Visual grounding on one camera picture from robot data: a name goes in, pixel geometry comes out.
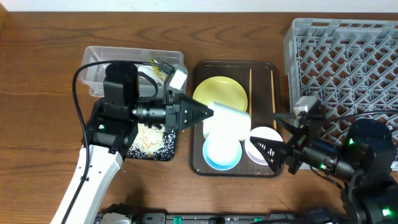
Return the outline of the wooden chopstick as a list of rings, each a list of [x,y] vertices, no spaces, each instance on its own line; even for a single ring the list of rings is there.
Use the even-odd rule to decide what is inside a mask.
[[[272,113],[275,114],[276,108],[275,108],[275,88],[274,88],[273,70],[271,70],[271,93],[272,93]],[[274,129],[277,131],[277,122],[275,119],[273,119],[273,126],[274,126]]]
[[[252,118],[252,69],[249,70],[249,115]]]

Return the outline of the green yellow snack wrapper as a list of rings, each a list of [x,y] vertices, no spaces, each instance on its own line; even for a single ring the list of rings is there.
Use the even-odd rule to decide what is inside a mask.
[[[158,64],[158,62],[155,59],[150,59],[150,63],[155,63]],[[158,66],[153,66],[152,67],[153,70],[155,71],[156,75],[161,79],[161,80],[165,80],[164,74],[160,71]]]

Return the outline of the white cup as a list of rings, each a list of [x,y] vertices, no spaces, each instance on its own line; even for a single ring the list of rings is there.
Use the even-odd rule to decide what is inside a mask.
[[[213,116],[203,121],[203,137],[236,138],[243,141],[251,130],[251,117],[249,113],[223,105],[210,102],[208,108],[213,110]]]

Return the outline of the blue bowl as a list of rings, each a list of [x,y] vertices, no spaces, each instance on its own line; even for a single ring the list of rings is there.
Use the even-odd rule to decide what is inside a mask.
[[[237,139],[206,139],[203,144],[203,158],[213,169],[219,171],[234,168],[241,160],[242,146]]]

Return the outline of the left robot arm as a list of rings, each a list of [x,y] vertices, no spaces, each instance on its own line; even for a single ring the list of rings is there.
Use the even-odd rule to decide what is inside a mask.
[[[75,172],[52,223],[93,223],[104,195],[136,136],[138,125],[163,125],[165,132],[185,130],[213,116],[214,112],[193,98],[177,93],[173,100],[154,101],[157,94],[141,96],[139,77],[156,86],[153,78],[138,71],[140,61],[105,60],[104,96],[97,100],[88,121],[76,93],[79,74],[100,65],[92,62],[74,74],[72,96],[82,128],[82,146]]]

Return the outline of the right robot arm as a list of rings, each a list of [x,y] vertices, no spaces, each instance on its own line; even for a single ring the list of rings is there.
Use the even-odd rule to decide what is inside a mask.
[[[321,124],[309,121],[301,128],[285,123],[292,133],[288,142],[260,137],[249,141],[272,171],[283,166],[296,174],[302,164],[340,189],[345,215],[315,208],[301,223],[397,223],[397,181],[391,165],[397,155],[392,133],[382,122],[359,119],[349,128],[346,141],[334,145],[320,137]]]

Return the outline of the grey dishwasher rack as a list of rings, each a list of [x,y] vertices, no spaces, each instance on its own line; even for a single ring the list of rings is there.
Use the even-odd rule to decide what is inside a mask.
[[[290,106],[316,96],[331,122],[321,136],[342,144],[352,120],[397,109],[397,22],[296,18],[284,37]]]

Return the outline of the pink bowl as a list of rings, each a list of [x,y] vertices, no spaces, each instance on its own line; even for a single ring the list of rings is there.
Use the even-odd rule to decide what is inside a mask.
[[[267,166],[268,163],[266,162],[266,160],[255,148],[255,146],[250,142],[250,137],[258,137],[274,141],[283,141],[282,136],[276,130],[263,126],[251,130],[249,132],[249,136],[245,139],[244,148],[248,157],[256,164]]]

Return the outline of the clear plastic bin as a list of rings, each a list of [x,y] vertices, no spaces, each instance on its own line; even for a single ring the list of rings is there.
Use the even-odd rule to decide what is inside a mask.
[[[129,60],[150,62],[155,59],[158,63],[165,61],[169,64],[183,64],[183,53],[170,50],[135,49],[125,47],[89,46],[85,49],[81,65],[105,60]],[[108,64],[95,65],[84,69],[80,73],[80,82],[90,87],[90,95],[104,97],[103,82]],[[163,86],[158,84],[158,98],[162,97]],[[140,96],[152,96],[155,93],[153,85],[145,78],[139,77]]]

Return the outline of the crumpled white tissue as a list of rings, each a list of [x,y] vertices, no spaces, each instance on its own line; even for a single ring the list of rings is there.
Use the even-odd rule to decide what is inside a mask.
[[[155,82],[156,82],[157,84],[160,84],[160,85],[162,85],[162,86],[164,85],[164,81],[165,81],[165,80],[161,80],[161,79],[156,75],[156,73],[155,73],[155,71],[153,70],[152,66],[144,66],[144,65],[142,65],[142,66],[138,67],[138,71],[139,71],[139,72],[143,72],[143,73],[145,73],[146,75],[150,76],[152,79],[155,80]]]

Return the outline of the yellow plate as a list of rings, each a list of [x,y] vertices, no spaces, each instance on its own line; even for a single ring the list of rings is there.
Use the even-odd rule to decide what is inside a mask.
[[[193,99],[207,106],[215,102],[243,112],[248,108],[248,96],[244,88],[229,77],[217,76],[202,81],[195,88]]]

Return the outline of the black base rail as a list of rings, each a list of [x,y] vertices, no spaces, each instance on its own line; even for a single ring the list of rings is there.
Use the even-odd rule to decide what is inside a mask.
[[[126,204],[112,204],[97,213],[93,224],[252,224],[252,223],[338,223],[336,215],[323,208],[307,213],[273,211],[260,214],[169,213],[166,210],[138,211]]]

